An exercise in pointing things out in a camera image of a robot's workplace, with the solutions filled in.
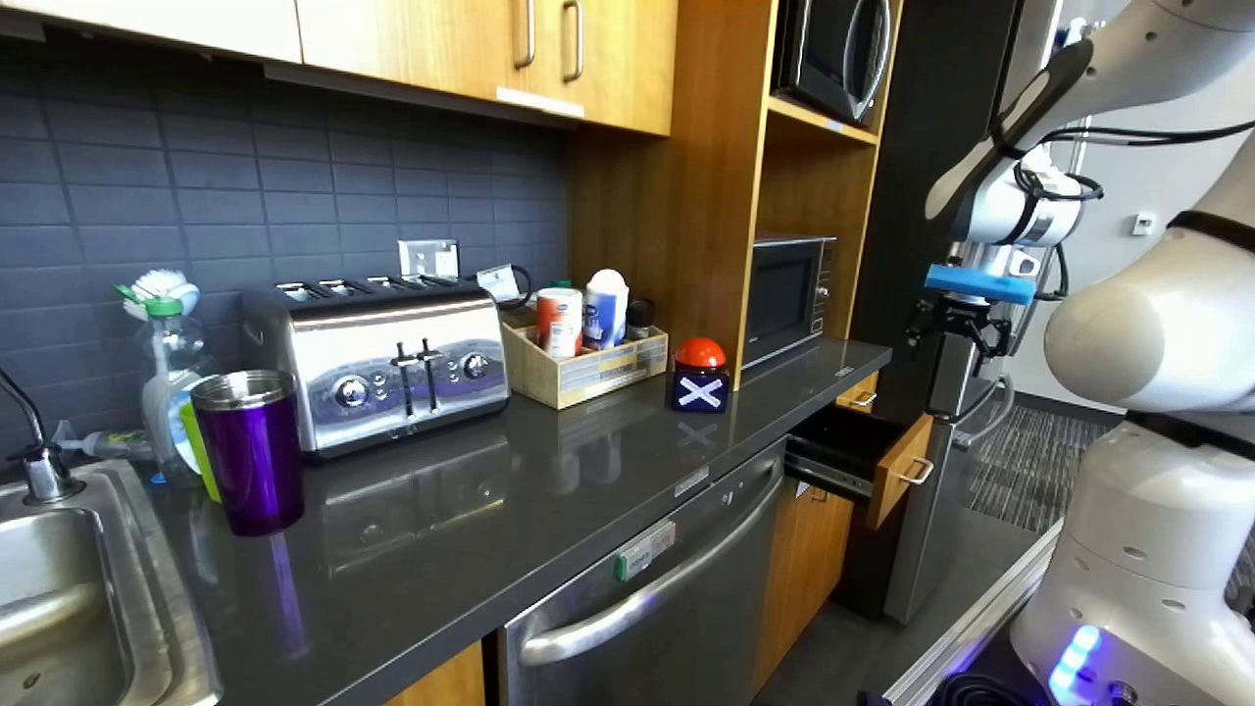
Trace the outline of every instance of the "dark tile backsplash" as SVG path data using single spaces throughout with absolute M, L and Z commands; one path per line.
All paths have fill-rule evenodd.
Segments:
M 190 269 L 231 364 L 242 286 L 398 269 L 398 237 L 563 278 L 565 135 L 283 86 L 250 63 L 0 43 L 0 369 L 46 423 L 136 427 L 151 360 L 117 282 Z M 0 456 L 20 443 L 0 399 Z

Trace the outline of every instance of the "dishwasher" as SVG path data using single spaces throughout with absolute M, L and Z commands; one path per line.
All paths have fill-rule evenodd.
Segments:
M 747 706 L 782 448 L 672 508 L 499 630 L 499 706 Z

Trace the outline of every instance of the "open drawer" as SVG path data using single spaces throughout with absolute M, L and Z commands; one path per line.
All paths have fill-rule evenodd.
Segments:
M 863 518 L 879 528 L 912 484 L 930 481 L 930 435 L 933 414 L 901 427 L 846 409 L 821 409 L 794 427 L 784 465 L 811 484 L 866 501 Z

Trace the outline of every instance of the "dark countertop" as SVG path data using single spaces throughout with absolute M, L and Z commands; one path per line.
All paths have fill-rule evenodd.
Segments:
M 386 702 L 884 369 L 821 339 L 747 375 L 721 414 L 666 375 L 306 469 L 306 513 L 237 538 L 198 484 L 152 507 L 215 643 L 225 702 Z

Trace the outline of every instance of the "wooden shelf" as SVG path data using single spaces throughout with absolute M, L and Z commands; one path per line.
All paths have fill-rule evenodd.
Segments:
M 835 133 L 835 135 L 861 141 L 861 143 L 879 143 L 874 133 L 866 133 L 861 124 L 846 124 L 846 122 L 835 122 L 828 114 L 818 114 L 810 104 L 784 103 L 784 97 L 770 97 L 770 114 L 777 114 L 784 122 L 797 122 L 797 124 L 810 124 L 810 130 L 821 130 L 821 133 Z

